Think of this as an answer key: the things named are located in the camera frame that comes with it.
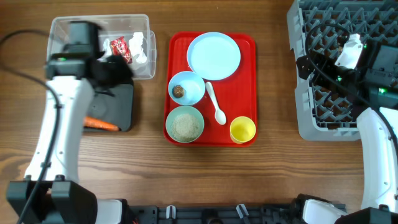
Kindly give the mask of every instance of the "red snack packet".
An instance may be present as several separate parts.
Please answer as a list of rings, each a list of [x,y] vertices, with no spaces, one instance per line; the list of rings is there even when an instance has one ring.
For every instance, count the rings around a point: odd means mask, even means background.
[[[114,55],[122,55],[126,63],[132,63],[130,49],[124,40],[124,37],[112,40],[111,48]]]

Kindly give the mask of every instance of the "gray plastic crate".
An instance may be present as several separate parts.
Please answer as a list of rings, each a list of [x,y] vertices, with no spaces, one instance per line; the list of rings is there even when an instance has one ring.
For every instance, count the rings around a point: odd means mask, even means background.
[[[303,46],[308,31],[322,23],[339,24],[361,40],[374,39],[388,44],[398,42],[398,3],[385,1],[311,1],[295,0],[287,13],[290,48],[297,60],[305,55]],[[311,49],[330,58],[339,56],[337,37],[342,31],[327,27],[311,37]],[[351,103],[346,98],[329,97],[329,90],[311,86],[297,71],[295,89],[298,130],[312,141],[354,141],[360,138],[356,121],[347,113]]]

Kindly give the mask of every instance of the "red tray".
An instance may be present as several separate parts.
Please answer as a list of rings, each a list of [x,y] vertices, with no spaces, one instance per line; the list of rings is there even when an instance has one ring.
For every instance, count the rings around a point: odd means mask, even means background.
[[[223,80],[211,81],[216,93],[217,102],[226,115],[226,124],[219,125],[217,123],[213,103],[206,91],[203,98],[197,104],[193,105],[193,107],[201,112],[205,119],[205,129],[202,135],[191,143],[179,143],[167,134],[165,127],[167,115],[179,106],[170,98],[167,87],[171,78],[178,72],[192,71],[187,62],[187,50],[191,42],[200,34],[203,33],[179,32],[170,41],[164,109],[164,136],[171,143],[184,146],[248,146],[256,140],[257,133],[252,140],[244,144],[232,142],[229,136],[229,126],[232,120],[238,116],[251,118],[257,126],[256,44],[246,34],[226,34],[237,43],[241,51],[241,63],[230,77]]]

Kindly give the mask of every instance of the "rice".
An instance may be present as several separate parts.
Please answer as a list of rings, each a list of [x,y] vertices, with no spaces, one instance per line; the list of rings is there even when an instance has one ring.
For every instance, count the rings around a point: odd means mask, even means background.
[[[172,123],[172,134],[176,140],[189,142],[200,135],[200,124],[192,114],[180,114]]]

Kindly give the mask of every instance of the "spoon handle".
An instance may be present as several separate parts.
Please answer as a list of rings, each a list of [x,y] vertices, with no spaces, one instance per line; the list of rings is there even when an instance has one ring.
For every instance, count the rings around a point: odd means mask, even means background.
[[[214,107],[216,110],[218,110],[220,107],[218,106],[217,99],[216,99],[216,94],[214,93],[213,85],[210,82],[205,83],[206,90],[209,93],[210,99],[214,104]]]

